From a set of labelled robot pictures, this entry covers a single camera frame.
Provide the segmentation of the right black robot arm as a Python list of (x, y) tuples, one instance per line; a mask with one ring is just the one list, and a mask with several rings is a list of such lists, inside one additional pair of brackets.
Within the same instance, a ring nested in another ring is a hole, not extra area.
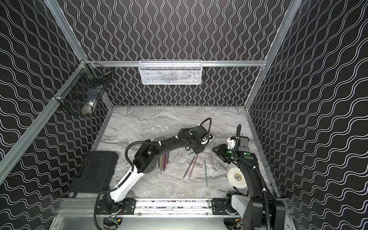
[(226, 144), (214, 147), (212, 151), (227, 164), (235, 164), (236, 172), (244, 181), (247, 195), (241, 192), (226, 194), (225, 210), (239, 214), (243, 230), (283, 230), (286, 218), (284, 203), (273, 195), (262, 176), (256, 155), (249, 150), (249, 138), (241, 136), (239, 124), (236, 134)]

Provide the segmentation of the green pencil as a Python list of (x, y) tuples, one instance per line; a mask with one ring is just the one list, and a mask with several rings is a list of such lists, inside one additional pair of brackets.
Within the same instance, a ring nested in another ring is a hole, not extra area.
[(208, 188), (208, 174), (207, 174), (207, 164), (206, 164), (206, 160), (204, 160), (204, 178), (205, 178), (205, 185), (206, 188)]

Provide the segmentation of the bundle of coloured pencils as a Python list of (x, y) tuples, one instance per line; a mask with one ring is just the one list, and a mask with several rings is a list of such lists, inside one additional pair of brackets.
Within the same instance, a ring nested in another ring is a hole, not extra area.
[(159, 167), (160, 176), (164, 175), (166, 172), (167, 165), (169, 162), (169, 156), (170, 156), (170, 153), (168, 152), (168, 153), (163, 154), (159, 158), (158, 167)]

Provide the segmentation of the red pencil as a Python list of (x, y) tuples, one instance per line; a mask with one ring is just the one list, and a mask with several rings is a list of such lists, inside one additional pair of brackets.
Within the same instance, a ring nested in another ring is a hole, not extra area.
[(190, 171), (190, 174), (189, 174), (189, 176), (188, 176), (188, 181), (190, 180), (190, 178), (192, 177), (192, 174), (193, 174), (193, 171), (194, 171), (194, 167), (195, 167), (195, 165), (196, 165), (196, 161), (197, 161), (197, 159), (198, 159), (198, 155), (194, 158), (194, 161), (193, 161), (193, 163), (192, 163), (192, 167), (191, 167), (191, 171)]

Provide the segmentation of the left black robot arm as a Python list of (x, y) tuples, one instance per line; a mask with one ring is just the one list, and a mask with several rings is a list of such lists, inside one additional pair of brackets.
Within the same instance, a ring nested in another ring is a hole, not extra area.
[(181, 128), (178, 133), (161, 141), (135, 141), (125, 150), (125, 159), (131, 166), (130, 171), (113, 188), (99, 192), (96, 203), (104, 195), (108, 203), (118, 203), (126, 198), (131, 188), (144, 175), (151, 173), (157, 166), (161, 156), (173, 150), (185, 148), (192, 150), (196, 155), (202, 153), (211, 142), (210, 133), (212, 118), (206, 118), (195, 127)]

